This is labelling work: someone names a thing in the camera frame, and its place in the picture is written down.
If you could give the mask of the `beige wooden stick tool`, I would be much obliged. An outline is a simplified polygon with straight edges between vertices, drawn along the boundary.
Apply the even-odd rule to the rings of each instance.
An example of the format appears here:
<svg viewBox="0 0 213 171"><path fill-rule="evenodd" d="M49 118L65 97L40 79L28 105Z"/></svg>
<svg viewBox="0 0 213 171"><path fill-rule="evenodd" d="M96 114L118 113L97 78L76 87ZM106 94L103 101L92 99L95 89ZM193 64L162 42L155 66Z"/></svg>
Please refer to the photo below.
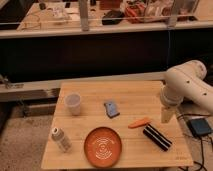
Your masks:
<svg viewBox="0 0 213 171"><path fill-rule="evenodd" d="M175 113L173 107L163 107L161 111L161 122L168 123Z"/></svg>

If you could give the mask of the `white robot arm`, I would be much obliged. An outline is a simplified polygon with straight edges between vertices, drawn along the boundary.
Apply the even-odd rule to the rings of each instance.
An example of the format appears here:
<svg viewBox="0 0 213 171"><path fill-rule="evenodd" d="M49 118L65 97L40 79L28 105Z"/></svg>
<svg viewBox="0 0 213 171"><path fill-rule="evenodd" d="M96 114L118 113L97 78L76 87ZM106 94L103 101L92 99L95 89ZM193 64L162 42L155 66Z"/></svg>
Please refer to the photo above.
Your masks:
<svg viewBox="0 0 213 171"><path fill-rule="evenodd" d="M203 81L206 74L206 66L199 60L173 66L164 73L165 85L160 91L162 123L171 120L185 98L213 114L213 86Z"/></svg>

